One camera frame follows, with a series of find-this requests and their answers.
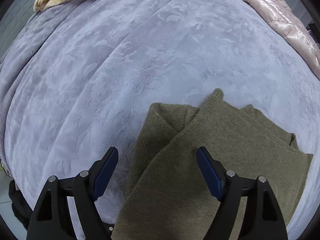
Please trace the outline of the olive green knit sweater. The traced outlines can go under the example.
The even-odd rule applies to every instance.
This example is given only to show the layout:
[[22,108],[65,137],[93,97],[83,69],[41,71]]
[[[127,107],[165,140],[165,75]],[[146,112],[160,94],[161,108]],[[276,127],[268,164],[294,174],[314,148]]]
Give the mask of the olive green knit sweater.
[[313,156],[252,105],[215,89],[200,107],[153,103],[113,239],[236,239],[246,202],[276,199],[288,223]]

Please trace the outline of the black bag on floor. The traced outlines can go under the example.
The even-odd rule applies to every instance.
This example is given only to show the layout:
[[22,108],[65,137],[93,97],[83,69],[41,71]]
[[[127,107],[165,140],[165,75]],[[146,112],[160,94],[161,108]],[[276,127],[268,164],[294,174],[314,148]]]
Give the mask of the black bag on floor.
[[21,191],[16,189],[14,180],[11,180],[9,183],[8,195],[11,199],[11,207],[15,217],[22,223],[25,230],[28,230],[33,211]]

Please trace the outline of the lavender plush bed blanket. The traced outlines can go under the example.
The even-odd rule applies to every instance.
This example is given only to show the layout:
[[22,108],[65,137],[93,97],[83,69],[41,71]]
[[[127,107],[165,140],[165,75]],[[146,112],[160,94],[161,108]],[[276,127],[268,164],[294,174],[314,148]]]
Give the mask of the lavender plush bed blanket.
[[319,80],[241,0],[73,0],[32,16],[1,58],[1,160],[29,206],[114,146],[97,207],[114,223],[139,130],[154,102],[198,106],[216,88],[252,104],[313,154],[288,224],[319,205]]

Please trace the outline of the pink satin puffer jacket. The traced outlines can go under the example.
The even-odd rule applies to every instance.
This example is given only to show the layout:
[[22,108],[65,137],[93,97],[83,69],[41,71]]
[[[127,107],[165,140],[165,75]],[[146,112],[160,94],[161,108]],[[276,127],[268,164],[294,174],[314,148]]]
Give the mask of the pink satin puffer jacket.
[[319,48],[285,0],[242,0],[264,20],[303,58],[319,77]]

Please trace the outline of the grey quilted headboard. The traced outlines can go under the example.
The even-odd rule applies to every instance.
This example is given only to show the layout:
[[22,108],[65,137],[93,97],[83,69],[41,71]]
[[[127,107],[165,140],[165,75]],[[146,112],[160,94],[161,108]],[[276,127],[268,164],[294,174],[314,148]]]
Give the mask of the grey quilted headboard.
[[13,0],[1,19],[1,56],[10,47],[18,33],[34,14],[35,0]]

